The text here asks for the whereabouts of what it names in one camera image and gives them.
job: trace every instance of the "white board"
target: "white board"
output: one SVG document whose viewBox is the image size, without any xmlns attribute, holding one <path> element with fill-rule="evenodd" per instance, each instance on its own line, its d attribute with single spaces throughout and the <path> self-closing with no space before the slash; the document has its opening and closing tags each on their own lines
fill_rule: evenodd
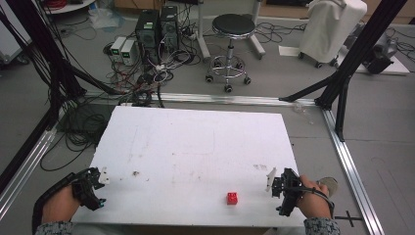
<svg viewBox="0 0 415 235">
<path fill-rule="evenodd" d="M 303 226 L 299 209 L 281 216 L 283 198 L 265 192 L 273 167 L 298 172 L 278 114 L 116 107 L 91 166 L 107 168 L 111 184 L 95 192 L 107 201 L 74 222 Z"/>
</svg>

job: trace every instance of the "stool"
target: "stool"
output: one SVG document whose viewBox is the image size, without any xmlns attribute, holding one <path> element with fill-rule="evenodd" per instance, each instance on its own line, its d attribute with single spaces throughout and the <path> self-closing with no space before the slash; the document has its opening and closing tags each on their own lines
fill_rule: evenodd
<svg viewBox="0 0 415 235">
<path fill-rule="evenodd" d="M 244 83 L 250 84 L 251 79 L 245 72 L 245 63 L 240 58 L 233 56 L 233 40 L 249 38 L 254 34 L 254 22 L 244 16 L 226 14 L 216 17 L 212 23 L 212 30 L 221 37 L 229 39 L 228 51 L 226 56 L 217 56 L 211 60 L 207 70 L 206 82 L 213 82 L 213 75 L 218 75 L 226 79 L 225 92 L 232 91 L 229 78 L 245 75 Z"/>
</svg>

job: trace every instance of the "floor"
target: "floor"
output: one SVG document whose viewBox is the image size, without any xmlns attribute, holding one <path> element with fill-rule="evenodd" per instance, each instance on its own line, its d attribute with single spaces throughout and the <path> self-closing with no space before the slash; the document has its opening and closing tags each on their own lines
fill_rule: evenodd
<svg viewBox="0 0 415 235">
<path fill-rule="evenodd" d="M 76 23 L 86 17 L 86 12 L 79 12 L 65 15 L 57 19 L 57 22 L 59 24 Z M 300 24 L 278 19 L 260 19 L 259 21 L 289 27 Z M 102 53 L 102 49 L 106 44 L 114 41 L 117 35 L 131 33 L 134 26 L 135 21 L 121 21 L 121 27 L 115 30 L 97 29 L 94 31 L 88 27 L 88 23 L 79 24 L 76 26 L 78 36 L 72 34 L 64 38 L 64 43 L 87 71 L 106 81 L 106 75 L 111 68 L 110 61 Z M 415 26 L 396 26 L 395 28 L 410 35 L 415 33 Z M 247 63 L 247 70 L 253 83 L 246 86 L 242 80 L 233 81 L 234 91 L 230 95 L 284 97 L 332 74 L 335 69 L 328 65 L 318 70 L 314 67 L 312 60 L 301 61 L 297 57 L 279 56 L 278 45 L 299 46 L 300 37 L 301 32 L 293 31 L 290 35 L 283 36 L 284 40 L 280 43 L 263 43 L 266 55 L 262 60 L 257 59 L 249 43 L 237 41 L 235 53 Z M 415 45 L 415 39 L 399 36 L 399 40 Z M 226 40 L 207 37 L 206 41 L 213 55 L 223 53 L 222 49 L 226 48 Z M 415 71 L 414 63 L 400 53 L 396 56 L 410 71 Z M 212 84 L 205 83 L 207 67 L 207 64 L 200 63 L 175 70 L 173 80 L 164 86 L 161 92 L 226 95 L 220 79 Z M 90 92 L 97 91 L 83 81 L 80 83 Z M 42 83 L 32 66 L 10 65 L 0 70 L 0 97 L 3 100 L 0 103 L 1 171 L 48 109 L 47 90 L 47 86 Z M 305 98 L 317 98 L 320 93 L 321 91 L 317 91 Z M 349 85 L 345 120 L 346 144 L 386 234 L 410 234 L 411 231 L 415 231 L 415 205 L 410 203 L 415 200 L 415 186 L 411 182 L 411 179 L 415 178 L 413 171 L 415 167 L 413 159 L 415 152 L 414 98 L 415 73 L 413 72 L 408 75 L 356 73 Z M 282 114 L 300 173 L 307 174 L 313 179 L 327 175 L 336 177 L 341 188 L 332 198 L 336 203 L 335 216 L 346 216 L 349 213 L 352 217 L 361 218 L 362 215 L 348 186 L 329 131 L 318 108 L 307 108 L 310 116 L 306 117 L 287 107 L 169 102 L 165 105 L 175 109 Z M 37 167 L 7 213 L 1 218 L 1 234 L 28 234 L 31 210 L 37 197 L 69 172 L 77 172 L 88 167 L 93 154 L 94 149 L 89 148 L 72 164 L 54 172 L 45 172 Z M 70 152 L 64 144 L 59 144 L 50 153 L 46 164 L 61 165 L 73 157 L 73 152 Z M 338 219 L 338 223 L 343 234 L 368 234 L 361 220 L 354 220 L 350 223 L 348 220 Z M 156 234 L 158 229 L 142 228 L 141 231 Z M 250 234 L 263 232 L 263 230 L 246 231 Z M 189 234 L 196 233 L 200 233 L 200 230 L 194 229 L 189 232 Z"/>
</svg>

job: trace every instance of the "computer tower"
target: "computer tower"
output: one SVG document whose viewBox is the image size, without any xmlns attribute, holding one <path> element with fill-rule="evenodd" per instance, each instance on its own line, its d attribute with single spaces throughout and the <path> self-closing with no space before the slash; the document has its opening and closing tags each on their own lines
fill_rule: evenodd
<svg viewBox="0 0 415 235">
<path fill-rule="evenodd" d="M 179 49 L 176 6 L 161 8 L 161 38 L 164 42 L 164 51 L 171 53 Z"/>
<path fill-rule="evenodd" d="M 161 53 L 163 48 L 161 45 L 160 12 L 153 9 L 143 10 L 135 26 L 135 33 L 143 65 L 158 65 L 161 56 L 159 52 Z"/>
</svg>

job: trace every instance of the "red cube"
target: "red cube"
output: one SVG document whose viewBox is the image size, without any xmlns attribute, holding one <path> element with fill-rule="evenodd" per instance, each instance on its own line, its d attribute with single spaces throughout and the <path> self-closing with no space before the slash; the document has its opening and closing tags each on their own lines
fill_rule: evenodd
<svg viewBox="0 0 415 235">
<path fill-rule="evenodd" d="M 236 205 L 238 203 L 238 194 L 235 192 L 228 193 L 226 199 L 228 205 Z"/>
</svg>

